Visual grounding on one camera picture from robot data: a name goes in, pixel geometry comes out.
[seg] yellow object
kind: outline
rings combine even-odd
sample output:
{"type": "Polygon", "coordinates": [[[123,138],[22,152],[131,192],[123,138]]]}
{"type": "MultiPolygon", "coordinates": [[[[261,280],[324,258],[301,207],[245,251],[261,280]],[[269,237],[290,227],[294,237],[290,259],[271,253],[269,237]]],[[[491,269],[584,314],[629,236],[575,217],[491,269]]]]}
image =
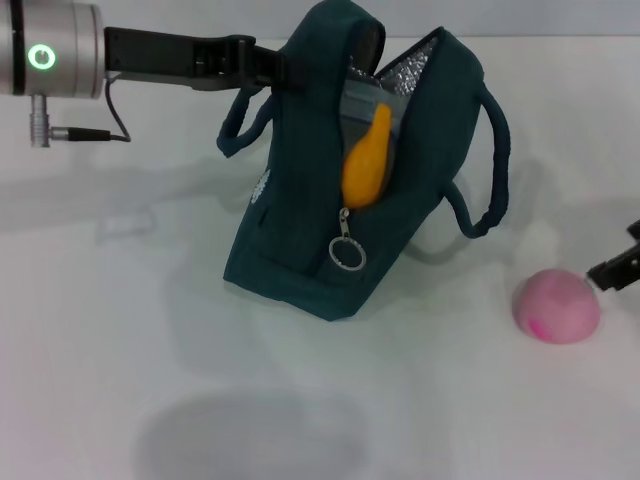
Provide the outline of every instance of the yellow object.
{"type": "Polygon", "coordinates": [[[342,173],[344,206],[366,207],[382,194],[387,171],[392,111],[381,103],[367,134],[349,153],[342,173]]]}

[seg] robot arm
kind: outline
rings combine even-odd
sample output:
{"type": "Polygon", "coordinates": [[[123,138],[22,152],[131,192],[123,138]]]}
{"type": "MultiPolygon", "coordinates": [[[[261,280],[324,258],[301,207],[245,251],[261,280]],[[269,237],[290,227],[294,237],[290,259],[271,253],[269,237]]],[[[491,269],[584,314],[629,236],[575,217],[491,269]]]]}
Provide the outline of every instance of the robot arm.
{"type": "Polygon", "coordinates": [[[32,146],[49,147],[50,140],[130,141],[110,98],[114,75],[201,91],[294,83],[284,55],[256,46],[253,37],[105,29],[95,5],[0,0],[0,94],[31,97],[32,146]],[[49,126],[47,98],[99,98],[105,77],[107,102],[124,136],[49,126]]]}
{"type": "Polygon", "coordinates": [[[623,290],[640,281],[640,221],[631,225],[629,234],[638,244],[613,260],[592,268],[587,277],[602,291],[623,290]]]}

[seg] dark green tote bag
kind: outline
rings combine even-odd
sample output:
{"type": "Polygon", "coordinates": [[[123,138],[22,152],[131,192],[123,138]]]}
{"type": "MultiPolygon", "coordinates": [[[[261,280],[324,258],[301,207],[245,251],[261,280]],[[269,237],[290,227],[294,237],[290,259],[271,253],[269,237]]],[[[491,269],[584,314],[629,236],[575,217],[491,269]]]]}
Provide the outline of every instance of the dark green tote bag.
{"type": "Polygon", "coordinates": [[[410,96],[383,195],[344,215],[340,101],[349,71],[374,75],[384,41],[384,27],[356,4],[325,0],[282,49],[292,64],[304,65],[303,86],[274,90],[241,135],[259,89],[238,94],[218,139],[222,152],[233,156],[270,121],[273,140],[227,263],[228,282],[338,320],[358,312],[442,200],[451,203],[469,238],[486,235],[502,220],[509,202],[509,127],[478,59],[443,28],[375,75],[396,81],[410,96]],[[495,136],[493,190],[487,213],[474,225],[453,180],[481,107],[495,136]]]}

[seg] pink sphere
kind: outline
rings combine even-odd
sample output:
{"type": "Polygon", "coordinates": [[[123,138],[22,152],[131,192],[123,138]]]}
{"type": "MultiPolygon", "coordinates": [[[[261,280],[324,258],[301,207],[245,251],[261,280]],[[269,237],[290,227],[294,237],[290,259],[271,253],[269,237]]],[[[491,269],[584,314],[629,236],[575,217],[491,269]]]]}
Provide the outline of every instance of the pink sphere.
{"type": "Polygon", "coordinates": [[[545,270],[531,277],[514,307],[520,328],[546,343],[580,342],[600,322],[600,307],[591,287],[564,270],[545,270]]]}

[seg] bag handle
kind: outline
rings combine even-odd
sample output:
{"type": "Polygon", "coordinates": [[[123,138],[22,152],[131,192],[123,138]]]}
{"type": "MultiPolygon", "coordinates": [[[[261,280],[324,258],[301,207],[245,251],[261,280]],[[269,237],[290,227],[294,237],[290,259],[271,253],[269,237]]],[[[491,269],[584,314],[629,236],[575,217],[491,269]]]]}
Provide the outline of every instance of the bag handle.
{"type": "Polygon", "coordinates": [[[275,100],[273,96],[262,105],[253,125],[249,129],[239,135],[242,124],[244,123],[244,117],[249,109],[249,103],[251,97],[254,97],[262,91],[261,87],[242,88],[238,92],[238,96],[229,110],[227,119],[222,123],[220,128],[220,135],[218,136],[218,148],[224,154],[225,157],[233,157],[243,148],[248,147],[255,142],[267,124],[273,120],[275,115],[275,100]]]}
{"type": "Polygon", "coordinates": [[[511,154],[511,134],[509,124],[502,109],[483,85],[479,94],[480,103],[487,111],[495,143],[493,155],[493,189],[489,210],[476,224],[471,223],[469,209],[460,190],[451,182],[444,189],[444,196],[453,207],[462,233],[471,239],[484,237],[490,229],[500,224],[509,207],[509,155],[511,154]]]}

